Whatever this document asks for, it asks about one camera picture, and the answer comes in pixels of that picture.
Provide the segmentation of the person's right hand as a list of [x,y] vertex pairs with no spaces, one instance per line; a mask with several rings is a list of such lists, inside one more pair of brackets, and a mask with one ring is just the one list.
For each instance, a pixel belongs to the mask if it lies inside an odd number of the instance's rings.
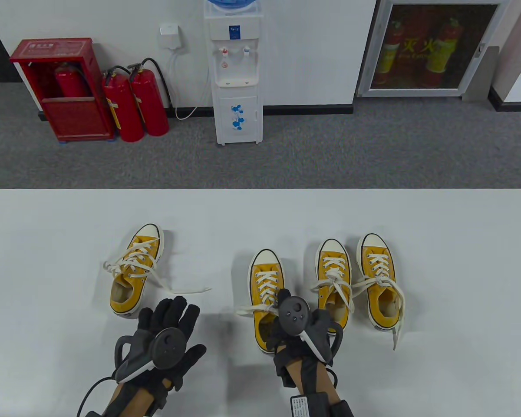
[[316,357],[326,364],[333,360],[343,341],[343,328],[327,310],[312,310],[304,298],[282,289],[277,294],[274,313],[269,348],[284,345],[298,356]]

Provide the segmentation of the person's left hand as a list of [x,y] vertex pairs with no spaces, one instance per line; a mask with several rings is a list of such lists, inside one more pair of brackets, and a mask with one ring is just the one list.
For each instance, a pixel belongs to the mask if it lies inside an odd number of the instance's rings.
[[[137,329],[157,336],[166,328],[178,328],[183,332],[185,339],[189,340],[199,314],[199,306],[189,304],[183,296],[165,298],[154,310],[142,308],[138,316]],[[146,371],[136,377],[133,382],[153,395],[166,396],[173,389],[179,391],[185,374],[205,355],[206,351],[207,348],[202,344],[192,346],[175,367],[167,370],[155,368]]]

